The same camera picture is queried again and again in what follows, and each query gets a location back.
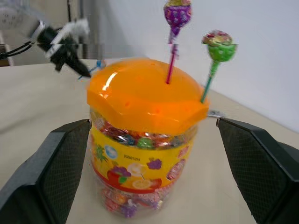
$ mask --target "lollipop wrapper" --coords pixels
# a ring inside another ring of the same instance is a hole
[[[164,6],[164,15],[171,27],[169,43],[173,43],[181,28],[191,19],[191,3],[189,0],[170,0]]]
[[[227,62],[235,55],[237,44],[208,46],[209,55],[214,61]]]
[[[237,50],[230,35],[223,31],[213,30],[202,39],[208,45],[210,57],[216,62],[227,62],[232,59]]]

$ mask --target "pink lollipop stick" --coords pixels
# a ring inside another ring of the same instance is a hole
[[[171,62],[170,62],[170,67],[169,67],[169,71],[168,71],[166,84],[170,84],[172,71],[173,71],[173,67],[174,67],[174,59],[175,59],[176,54],[177,54],[177,44],[175,43],[175,44],[172,45]]]

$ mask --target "fruit illustration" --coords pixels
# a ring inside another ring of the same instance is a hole
[[[117,151],[112,146],[105,146],[105,153],[111,159],[116,159]]]
[[[103,156],[103,152],[104,152],[104,148],[102,146],[97,146],[96,148],[97,159],[100,160],[101,162],[103,161],[107,162],[108,159],[105,156]]]
[[[132,163],[128,166],[128,171],[132,174],[132,176],[142,177],[146,171],[146,166],[139,163]]]
[[[108,180],[115,185],[121,185],[127,181],[131,173],[125,167],[114,166],[113,169],[107,172]]]
[[[161,169],[162,167],[162,161],[159,159],[150,158],[150,162],[148,162],[146,165],[148,165],[149,169]]]
[[[151,180],[150,188],[157,189],[157,188],[161,187],[161,185],[162,185],[162,180],[161,179],[154,179],[154,180]]]
[[[150,180],[137,180],[132,183],[133,187],[138,190],[144,190],[151,187]]]

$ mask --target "lollipop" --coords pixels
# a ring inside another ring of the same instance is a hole
[[[214,78],[220,63],[229,61],[235,55],[237,44],[233,44],[232,42],[232,38],[227,33],[219,30],[214,30],[208,33],[202,39],[202,43],[208,45],[209,54],[213,60],[209,79],[206,84],[204,94],[200,100],[202,103],[205,101],[207,92],[209,91],[210,85],[212,83],[212,79]]]
[[[174,44],[182,27],[191,19],[191,1],[190,0],[169,0],[164,6],[164,15],[171,27],[168,43],[173,44],[171,50],[171,63],[166,83],[170,84],[175,56],[178,55],[177,44]]]

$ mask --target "grape illustration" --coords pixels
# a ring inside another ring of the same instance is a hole
[[[117,173],[121,176],[124,176],[124,177],[130,177],[131,176],[131,173],[127,171],[127,169],[125,167],[118,167],[118,166],[114,166],[112,171],[114,173]]]
[[[161,169],[162,167],[162,161],[159,159],[150,158],[150,162],[148,162],[146,165],[148,165],[149,169]]]

